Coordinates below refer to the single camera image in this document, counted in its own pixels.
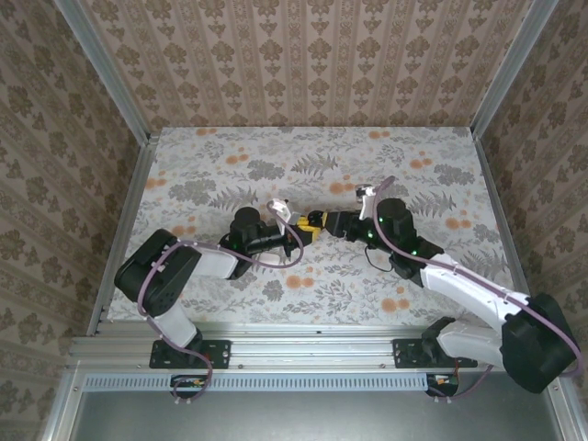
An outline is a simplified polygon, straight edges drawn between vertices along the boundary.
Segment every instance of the wall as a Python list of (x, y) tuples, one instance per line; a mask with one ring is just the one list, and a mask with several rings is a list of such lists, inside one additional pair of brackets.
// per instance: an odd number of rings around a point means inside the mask
[(136, 155), (52, 1), (0, 2), (0, 439), (41, 429)]
[(530, 0), (84, 0), (151, 129), (466, 126)]
[(560, 0), (482, 143), (530, 288), (559, 300), (586, 352), (588, 2)]

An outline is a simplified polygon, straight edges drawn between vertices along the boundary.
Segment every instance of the table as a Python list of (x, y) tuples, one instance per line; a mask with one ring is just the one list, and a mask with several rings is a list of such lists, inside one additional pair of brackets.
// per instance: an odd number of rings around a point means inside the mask
[[(468, 128), (164, 129), (126, 256), (156, 229), (216, 243), (233, 213), (287, 198), (302, 213), (357, 209), (356, 184), (397, 181), (415, 227), (464, 266), (513, 283)], [(370, 252), (386, 268), (385, 254)], [(457, 303), (370, 266), (361, 243), (324, 232), (288, 270), (255, 267), (238, 280), (192, 277), (182, 304), (195, 322), (427, 325), (450, 315), (475, 321)], [(110, 320), (139, 320), (115, 292)]]

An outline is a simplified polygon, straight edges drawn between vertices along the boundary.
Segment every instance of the floral table surface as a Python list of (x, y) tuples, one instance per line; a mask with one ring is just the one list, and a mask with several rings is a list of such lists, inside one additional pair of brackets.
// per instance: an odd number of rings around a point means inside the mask
[[(242, 206), (287, 198), (295, 209), (357, 209), (356, 184), (397, 181), (424, 238), (466, 267), (505, 285), (512, 279), (474, 143), (466, 128), (165, 129), (126, 256), (156, 229), (216, 243)], [(385, 254), (370, 252), (386, 267)], [(197, 322), (411, 324), (470, 318), (441, 294), (370, 266), (361, 243), (324, 232), (287, 270), (253, 268), (234, 281), (192, 277), (182, 294)], [(136, 320), (119, 291), (113, 320)]]

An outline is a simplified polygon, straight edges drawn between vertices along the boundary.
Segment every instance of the gray floor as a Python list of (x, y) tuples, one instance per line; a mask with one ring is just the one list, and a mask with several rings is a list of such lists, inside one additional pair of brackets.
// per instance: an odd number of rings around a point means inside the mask
[(551, 441), (544, 396), (491, 375), (447, 405), (422, 392), (211, 392), (174, 405), (161, 392), (89, 393), (76, 441)]

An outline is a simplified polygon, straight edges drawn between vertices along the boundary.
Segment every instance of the yellow object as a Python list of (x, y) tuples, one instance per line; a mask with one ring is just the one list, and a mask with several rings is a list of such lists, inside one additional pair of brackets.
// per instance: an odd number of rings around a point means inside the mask
[[(323, 223), (326, 219), (325, 215), (322, 215)], [(296, 226), (303, 230), (304, 232), (311, 232), (312, 233), (312, 241), (316, 241), (319, 238), (319, 234), (321, 234), (321, 227), (311, 227), (309, 225), (309, 219), (306, 216), (300, 216), (298, 222), (296, 222)]]

